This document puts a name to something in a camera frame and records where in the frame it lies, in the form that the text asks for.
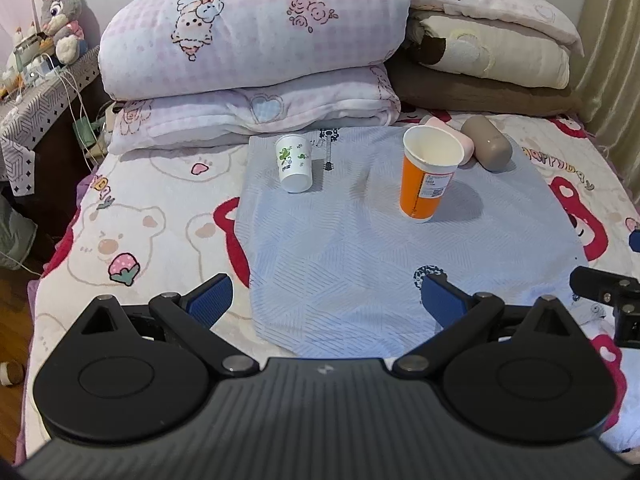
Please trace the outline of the orange paper cup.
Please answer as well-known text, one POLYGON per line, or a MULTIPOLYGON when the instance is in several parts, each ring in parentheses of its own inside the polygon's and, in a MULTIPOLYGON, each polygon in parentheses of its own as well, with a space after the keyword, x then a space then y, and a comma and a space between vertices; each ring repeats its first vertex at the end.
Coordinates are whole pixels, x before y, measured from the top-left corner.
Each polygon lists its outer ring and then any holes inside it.
POLYGON ((400 210, 409 218, 430 220, 464 159, 464 149, 450 132, 413 126, 402 137, 400 210))

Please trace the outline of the small white green-print cup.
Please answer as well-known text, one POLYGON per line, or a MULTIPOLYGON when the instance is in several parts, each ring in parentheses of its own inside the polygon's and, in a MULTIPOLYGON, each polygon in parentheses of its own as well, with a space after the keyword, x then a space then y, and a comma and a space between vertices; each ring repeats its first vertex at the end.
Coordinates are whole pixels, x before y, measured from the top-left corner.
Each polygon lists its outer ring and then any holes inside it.
POLYGON ((312 185, 311 145, 301 134, 289 133, 274 144, 280 185, 291 194, 308 191, 312 185))

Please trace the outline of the light blue patterned cloth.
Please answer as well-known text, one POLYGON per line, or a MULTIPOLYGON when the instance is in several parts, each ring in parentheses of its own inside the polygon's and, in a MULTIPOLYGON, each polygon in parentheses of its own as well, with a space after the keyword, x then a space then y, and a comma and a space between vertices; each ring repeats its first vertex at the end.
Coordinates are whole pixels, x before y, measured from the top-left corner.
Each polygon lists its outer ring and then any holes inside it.
POLYGON ((427 273, 465 292, 529 306, 572 300, 586 263, 567 215, 529 159, 460 169, 431 220, 399 207, 402 132, 309 133, 312 187, 286 192, 276 141, 254 136, 234 232, 250 266, 257 335, 303 358, 394 358, 437 332, 421 301, 427 273))

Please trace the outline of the beige cylindrical bottle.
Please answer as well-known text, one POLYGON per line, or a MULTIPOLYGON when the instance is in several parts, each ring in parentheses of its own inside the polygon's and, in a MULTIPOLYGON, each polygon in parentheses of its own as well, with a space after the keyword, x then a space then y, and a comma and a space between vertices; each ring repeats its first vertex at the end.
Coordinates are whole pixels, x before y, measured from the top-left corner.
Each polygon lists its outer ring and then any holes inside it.
POLYGON ((474 156, 488 171, 506 170, 513 148, 508 138, 485 116, 472 116, 462 125, 461 131, 474 143, 474 156))

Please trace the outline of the pink cylindrical bottle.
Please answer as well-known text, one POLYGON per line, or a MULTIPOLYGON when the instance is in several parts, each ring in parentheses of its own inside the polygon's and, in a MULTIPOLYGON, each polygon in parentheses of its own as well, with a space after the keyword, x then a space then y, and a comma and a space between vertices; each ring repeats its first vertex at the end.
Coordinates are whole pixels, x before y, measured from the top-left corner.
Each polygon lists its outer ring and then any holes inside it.
POLYGON ((420 125, 442 129, 442 131, 448 132, 458 140, 464 151, 462 162, 459 164, 460 167, 466 165, 474 155, 475 146, 472 139, 464 133, 448 126, 446 122, 443 122, 441 119, 435 116, 423 117, 420 121, 420 125))

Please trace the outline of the green puffer jacket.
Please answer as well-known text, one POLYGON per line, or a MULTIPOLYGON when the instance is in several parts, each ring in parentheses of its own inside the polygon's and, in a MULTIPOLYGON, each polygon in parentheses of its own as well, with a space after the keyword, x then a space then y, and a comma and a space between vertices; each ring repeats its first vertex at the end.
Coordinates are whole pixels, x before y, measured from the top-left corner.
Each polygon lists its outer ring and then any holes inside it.
POLYGON ((37 225, 13 209, 8 200, 0 195, 0 252, 1 266, 18 270, 32 249, 36 239, 37 225))

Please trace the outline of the beige pleated curtain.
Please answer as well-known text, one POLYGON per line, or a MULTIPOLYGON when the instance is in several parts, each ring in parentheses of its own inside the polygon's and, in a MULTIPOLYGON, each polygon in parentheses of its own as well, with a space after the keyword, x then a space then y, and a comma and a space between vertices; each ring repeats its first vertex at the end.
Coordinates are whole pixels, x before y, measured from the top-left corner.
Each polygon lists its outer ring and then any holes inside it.
POLYGON ((627 186, 639 184, 639 0, 585 0, 572 68, 580 117, 627 186))

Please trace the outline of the bedside table with patterned cloth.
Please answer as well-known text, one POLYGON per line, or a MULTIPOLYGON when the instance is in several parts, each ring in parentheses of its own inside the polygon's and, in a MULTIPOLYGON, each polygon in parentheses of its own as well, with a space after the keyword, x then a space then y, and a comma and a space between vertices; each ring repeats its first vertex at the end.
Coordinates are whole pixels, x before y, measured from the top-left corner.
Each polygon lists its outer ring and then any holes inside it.
POLYGON ((74 122, 93 120, 104 93, 93 48, 62 73, 1 104, 1 195, 37 225, 38 235, 64 234, 76 211, 76 186, 90 160, 74 122))

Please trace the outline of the brown folded blanket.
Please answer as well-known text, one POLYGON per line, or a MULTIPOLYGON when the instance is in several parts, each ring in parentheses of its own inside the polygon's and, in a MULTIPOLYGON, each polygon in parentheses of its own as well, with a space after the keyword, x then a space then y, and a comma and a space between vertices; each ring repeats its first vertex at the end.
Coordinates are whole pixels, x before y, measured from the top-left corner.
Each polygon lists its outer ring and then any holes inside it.
POLYGON ((582 106, 571 88, 526 88, 405 62, 387 62, 385 68, 401 102, 424 110, 551 117, 577 113, 582 106))

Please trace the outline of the pink checkered folded quilt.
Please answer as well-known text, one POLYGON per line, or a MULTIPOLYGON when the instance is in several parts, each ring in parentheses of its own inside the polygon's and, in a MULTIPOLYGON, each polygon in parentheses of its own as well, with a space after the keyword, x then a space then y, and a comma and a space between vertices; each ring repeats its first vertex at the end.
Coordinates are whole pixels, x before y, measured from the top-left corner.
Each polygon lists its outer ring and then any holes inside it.
POLYGON ((385 62, 410 0, 134 0, 101 39, 122 103, 108 149, 209 145, 229 134, 392 124, 385 62))

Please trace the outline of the cream flower blanket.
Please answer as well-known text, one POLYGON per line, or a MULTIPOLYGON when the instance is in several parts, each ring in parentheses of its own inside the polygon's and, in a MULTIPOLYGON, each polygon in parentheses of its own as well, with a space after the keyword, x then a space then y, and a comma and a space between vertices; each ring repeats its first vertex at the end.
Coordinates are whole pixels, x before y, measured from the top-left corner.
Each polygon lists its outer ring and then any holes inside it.
POLYGON ((526 88, 562 90, 570 83, 570 52, 542 32, 510 23, 412 11, 407 42, 433 70, 526 88))

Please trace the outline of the grey rabbit plush toy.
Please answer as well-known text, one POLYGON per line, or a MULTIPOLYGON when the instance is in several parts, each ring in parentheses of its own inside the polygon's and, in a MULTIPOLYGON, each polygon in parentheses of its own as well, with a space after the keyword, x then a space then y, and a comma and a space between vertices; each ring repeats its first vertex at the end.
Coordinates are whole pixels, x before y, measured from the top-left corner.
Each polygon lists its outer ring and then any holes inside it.
POLYGON ((74 64, 88 50, 79 23, 81 12, 81 0, 41 0, 41 30, 52 39, 55 56, 62 65, 74 64))

